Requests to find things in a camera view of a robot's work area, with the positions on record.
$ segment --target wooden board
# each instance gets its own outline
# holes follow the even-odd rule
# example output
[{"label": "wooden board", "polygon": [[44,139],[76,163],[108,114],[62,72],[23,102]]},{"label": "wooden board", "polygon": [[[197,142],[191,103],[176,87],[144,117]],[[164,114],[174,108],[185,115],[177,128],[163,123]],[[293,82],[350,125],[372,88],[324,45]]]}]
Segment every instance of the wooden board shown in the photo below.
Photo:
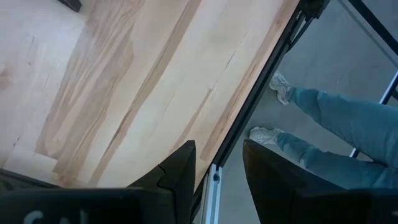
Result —
[{"label": "wooden board", "polygon": [[125,187],[187,139],[197,184],[299,0],[0,0],[0,166]]}]

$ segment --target gray floor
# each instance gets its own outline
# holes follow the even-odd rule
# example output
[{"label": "gray floor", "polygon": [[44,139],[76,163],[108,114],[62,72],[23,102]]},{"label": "gray floor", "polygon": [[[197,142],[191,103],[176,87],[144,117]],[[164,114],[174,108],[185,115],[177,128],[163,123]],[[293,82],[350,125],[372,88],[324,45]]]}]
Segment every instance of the gray floor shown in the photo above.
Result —
[{"label": "gray floor", "polygon": [[[372,4],[382,21],[398,35],[395,0]],[[397,68],[378,49],[337,1],[331,1],[298,44],[283,59],[279,70],[291,84],[353,98],[379,101]],[[220,223],[259,223],[245,179],[242,144],[253,126],[276,127],[324,151],[348,155],[352,148],[315,124],[294,105],[282,106],[267,89],[239,138],[226,165],[220,205]]]}]

